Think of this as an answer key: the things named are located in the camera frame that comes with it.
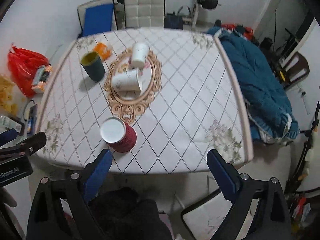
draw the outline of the red bag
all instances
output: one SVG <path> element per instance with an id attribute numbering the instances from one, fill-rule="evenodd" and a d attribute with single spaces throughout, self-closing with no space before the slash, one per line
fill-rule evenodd
<path id="1" fill-rule="evenodd" d="M 31 89 L 33 78 L 41 65 L 48 65 L 49 60 L 40 53 L 12 46 L 8 53 L 8 69 L 11 79 L 28 98 L 35 95 Z"/>

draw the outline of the blue gripper pad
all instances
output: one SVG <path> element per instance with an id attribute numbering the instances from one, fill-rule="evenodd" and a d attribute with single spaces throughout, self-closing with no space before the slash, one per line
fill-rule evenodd
<path id="1" fill-rule="evenodd" d="M 112 164 L 112 153 L 108 149 L 103 149 L 100 154 L 105 152 L 103 158 L 95 167 L 94 171 L 84 183 L 83 199 L 86 203 L 92 200 L 98 193 L 103 181 Z"/>
<path id="2" fill-rule="evenodd" d="M 217 181 L 219 188 L 226 200 L 230 200 L 232 203 L 236 199 L 236 184 L 228 175 L 227 170 L 222 166 L 221 162 L 224 162 L 224 166 L 228 165 L 217 152 L 217 150 L 210 150 L 207 155 L 208 167 Z"/>

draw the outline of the blue board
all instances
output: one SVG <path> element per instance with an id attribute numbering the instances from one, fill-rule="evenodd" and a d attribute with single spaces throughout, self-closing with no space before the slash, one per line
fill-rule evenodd
<path id="1" fill-rule="evenodd" d="M 83 36 L 111 31 L 113 3 L 87 8 Z"/>

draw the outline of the red object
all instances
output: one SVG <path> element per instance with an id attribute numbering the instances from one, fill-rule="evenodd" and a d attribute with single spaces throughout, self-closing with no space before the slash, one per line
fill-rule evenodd
<path id="1" fill-rule="evenodd" d="M 121 141 L 116 143 L 108 143 L 116 152 L 126 153 L 132 150 L 137 142 L 137 133 L 136 131 L 127 123 L 125 124 L 125 135 Z"/>
<path id="2" fill-rule="evenodd" d="M 238 24 L 221 24 L 222 28 L 226 28 L 228 30 L 234 30 Z M 247 38 L 247 40 L 251 41 L 253 37 L 253 29 L 250 27 L 244 27 L 245 28 L 245 33 L 243 34 L 244 37 Z"/>
<path id="3" fill-rule="evenodd" d="M 8 69 L 11 79 L 28 98 L 35 95 L 31 84 L 38 67 L 48 64 L 49 60 L 42 54 L 13 45 L 8 53 Z"/>

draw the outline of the metal bolt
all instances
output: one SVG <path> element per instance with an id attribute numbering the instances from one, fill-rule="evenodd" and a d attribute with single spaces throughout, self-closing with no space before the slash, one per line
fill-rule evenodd
<path id="1" fill-rule="evenodd" d="M 249 179 L 249 175 L 246 174 L 246 173 L 241 173 L 241 174 L 240 174 L 240 178 L 241 178 L 241 179 L 244 179 L 244 180 L 247 180 L 247 179 Z"/>
<path id="2" fill-rule="evenodd" d="M 71 175 L 71 179 L 78 179 L 79 178 L 79 173 L 73 173 L 72 175 Z"/>
<path id="3" fill-rule="evenodd" d="M 277 184 L 279 182 L 279 179 L 275 178 L 275 177 L 272 177 L 271 178 L 271 181 L 274 183 L 274 184 Z"/>
<path id="4" fill-rule="evenodd" d="M 44 177 L 44 178 L 41 179 L 41 183 L 42 184 L 46 184 L 48 182 L 48 180 L 49 179 L 47 177 Z"/>

